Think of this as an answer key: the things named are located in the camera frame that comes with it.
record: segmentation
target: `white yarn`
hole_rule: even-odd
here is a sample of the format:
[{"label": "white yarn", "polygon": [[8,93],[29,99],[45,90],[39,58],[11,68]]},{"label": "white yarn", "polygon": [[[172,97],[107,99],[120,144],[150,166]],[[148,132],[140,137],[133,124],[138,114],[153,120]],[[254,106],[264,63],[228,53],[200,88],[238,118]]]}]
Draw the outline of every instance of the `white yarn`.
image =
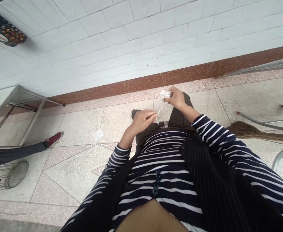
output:
[{"label": "white yarn", "polygon": [[162,99],[162,102],[164,102],[164,98],[170,98],[171,97],[171,92],[172,91],[167,91],[167,90],[162,90],[161,91],[161,99]]},{"label": "white yarn", "polygon": [[[165,103],[164,98],[170,98],[171,97],[171,91],[167,91],[167,90],[162,90],[161,91],[161,100],[163,102],[163,104]],[[162,110],[163,105],[161,106],[160,110],[158,111],[158,115],[160,113],[160,111]]]}]

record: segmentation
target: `white tiled wall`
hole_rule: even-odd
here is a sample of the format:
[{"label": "white tiled wall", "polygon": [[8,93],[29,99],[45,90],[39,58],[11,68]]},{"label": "white tiled wall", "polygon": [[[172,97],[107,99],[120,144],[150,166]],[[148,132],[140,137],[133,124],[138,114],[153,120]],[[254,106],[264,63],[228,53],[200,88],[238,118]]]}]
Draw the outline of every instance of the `white tiled wall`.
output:
[{"label": "white tiled wall", "polygon": [[5,0],[0,88],[47,97],[283,46],[283,0]]}]

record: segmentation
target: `sneaker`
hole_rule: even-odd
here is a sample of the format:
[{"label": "sneaker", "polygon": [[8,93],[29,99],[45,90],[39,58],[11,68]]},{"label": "sneaker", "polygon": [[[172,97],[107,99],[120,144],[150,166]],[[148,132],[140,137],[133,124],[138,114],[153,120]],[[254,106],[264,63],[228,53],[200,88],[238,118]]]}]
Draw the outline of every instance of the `sneaker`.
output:
[{"label": "sneaker", "polygon": [[63,132],[58,132],[54,136],[47,139],[46,142],[48,143],[48,147],[53,147],[60,139],[62,139],[63,135]]}]

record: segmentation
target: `button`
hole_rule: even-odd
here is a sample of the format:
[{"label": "button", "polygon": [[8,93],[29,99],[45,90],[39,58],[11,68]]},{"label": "button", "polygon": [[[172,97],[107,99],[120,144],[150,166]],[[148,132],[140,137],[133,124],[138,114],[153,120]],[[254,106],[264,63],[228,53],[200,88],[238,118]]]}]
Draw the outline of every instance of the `button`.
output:
[{"label": "button", "polygon": [[156,196],[159,193],[159,190],[152,190],[152,194]]}]

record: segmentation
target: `striped shirt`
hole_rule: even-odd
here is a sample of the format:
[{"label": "striped shirt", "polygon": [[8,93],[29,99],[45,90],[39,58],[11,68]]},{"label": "striped shirt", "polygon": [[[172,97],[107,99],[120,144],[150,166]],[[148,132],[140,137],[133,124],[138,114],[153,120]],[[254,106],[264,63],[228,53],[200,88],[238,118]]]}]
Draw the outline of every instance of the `striped shirt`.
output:
[{"label": "striped shirt", "polygon": [[[214,155],[239,171],[254,190],[283,216],[283,179],[279,175],[234,134],[205,115],[199,116],[191,126],[197,130],[204,143],[216,151]],[[152,199],[176,217],[188,231],[206,231],[195,186],[179,149],[188,136],[184,131],[173,129],[155,133],[146,141],[129,173],[128,184],[115,210],[110,232],[121,224],[131,210]],[[118,145],[115,147],[92,191],[62,231],[73,228],[75,218],[91,205],[89,203],[93,196],[101,194],[117,171],[128,162],[130,151]]]}]

